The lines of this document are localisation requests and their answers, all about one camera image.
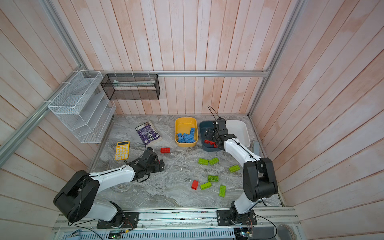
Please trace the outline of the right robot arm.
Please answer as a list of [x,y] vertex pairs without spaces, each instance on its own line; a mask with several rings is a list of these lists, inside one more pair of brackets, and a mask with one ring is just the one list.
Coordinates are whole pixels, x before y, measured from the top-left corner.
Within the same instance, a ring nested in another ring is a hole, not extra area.
[[213,125],[213,130],[207,135],[208,140],[214,142],[220,150],[232,155],[243,167],[244,192],[231,203],[228,213],[233,222],[239,223],[250,217],[251,210],[258,200],[278,193],[274,165],[269,158],[261,158],[250,152],[236,135],[230,134],[225,119],[219,117]]

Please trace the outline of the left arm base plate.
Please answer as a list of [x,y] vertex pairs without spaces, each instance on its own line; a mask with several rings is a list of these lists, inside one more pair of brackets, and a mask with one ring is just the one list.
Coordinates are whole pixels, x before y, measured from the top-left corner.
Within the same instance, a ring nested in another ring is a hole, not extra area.
[[111,221],[99,220],[97,229],[135,229],[139,221],[139,212],[117,214]]

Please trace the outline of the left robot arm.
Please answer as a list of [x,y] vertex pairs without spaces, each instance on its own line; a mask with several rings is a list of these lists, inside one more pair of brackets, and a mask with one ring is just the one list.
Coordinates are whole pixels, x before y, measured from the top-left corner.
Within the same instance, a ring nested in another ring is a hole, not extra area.
[[113,201],[97,201],[97,194],[122,183],[138,182],[145,176],[164,170],[164,161],[152,148],[146,148],[136,160],[125,161],[119,168],[98,173],[76,172],[55,196],[53,203],[70,224],[83,218],[93,218],[99,220],[101,225],[121,228],[128,223],[123,209]]

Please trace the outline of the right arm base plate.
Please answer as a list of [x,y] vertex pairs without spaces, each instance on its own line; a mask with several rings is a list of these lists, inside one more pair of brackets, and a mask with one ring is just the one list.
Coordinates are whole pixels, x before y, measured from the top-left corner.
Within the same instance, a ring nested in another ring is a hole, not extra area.
[[218,210],[216,214],[219,226],[257,225],[257,218],[253,210],[246,214],[238,214],[235,209]]

